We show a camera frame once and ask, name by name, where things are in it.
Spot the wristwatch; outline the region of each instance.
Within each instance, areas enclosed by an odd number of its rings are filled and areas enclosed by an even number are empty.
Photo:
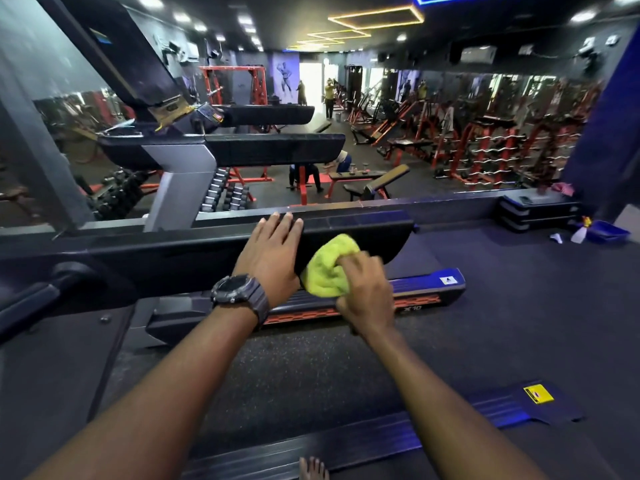
[[[258,315],[258,326],[261,326],[269,314],[269,300],[262,286],[255,278],[248,274],[225,276],[217,282],[211,290],[213,305],[235,305],[247,303]]]

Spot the blue pillar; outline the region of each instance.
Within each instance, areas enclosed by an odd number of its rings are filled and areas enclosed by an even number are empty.
[[[632,37],[564,170],[587,208],[612,219],[638,197],[640,31]]]

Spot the ceiling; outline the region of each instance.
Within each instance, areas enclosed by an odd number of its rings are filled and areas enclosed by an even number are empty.
[[[307,35],[310,32],[348,30],[329,21],[328,17],[332,15],[414,4],[424,17],[424,23],[420,24],[366,30],[364,32],[370,37],[342,39],[340,44],[317,47],[318,52],[396,45],[396,37],[401,33],[407,35],[405,43],[413,46],[418,43],[425,50],[434,50],[455,39],[564,25],[577,12],[593,7],[599,10],[597,20],[638,13],[640,6],[620,7],[612,0],[453,0],[424,6],[418,6],[416,0],[162,0],[164,8],[152,11],[144,8],[138,0],[119,1],[176,25],[181,24],[174,21],[173,13],[183,11],[193,21],[204,23],[209,35],[222,33],[226,38],[223,47],[231,50],[238,45],[246,50],[255,49],[250,41],[251,35],[244,33],[237,20],[241,13],[252,17],[266,50],[283,50],[297,41],[313,39]],[[415,20],[415,15],[405,10],[341,20],[356,26],[362,26],[361,23],[379,25]],[[193,27],[193,23],[182,25]],[[336,34],[325,35],[330,36],[336,37]]]

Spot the yellow towel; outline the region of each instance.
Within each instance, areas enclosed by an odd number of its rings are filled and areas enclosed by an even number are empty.
[[[342,266],[335,262],[341,256],[360,252],[357,243],[347,234],[340,234],[322,246],[302,272],[305,289],[320,298],[336,298],[349,292],[349,282]]]

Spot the hand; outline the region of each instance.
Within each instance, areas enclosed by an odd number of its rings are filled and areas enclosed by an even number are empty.
[[[246,273],[260,282],[271,308],[283,304],[300,288],[293,264],[303,222],[298,219],[292,227],[290,212],[278,224],[279,217],[275,212],[268,221],[260,219],[234,269],[234,276]]]
[[[387,281],[382,259],[366,252],[337,262],[349,281],[349,294],[338,298],[341,315],[369,342],[394,327],[393,286]]]

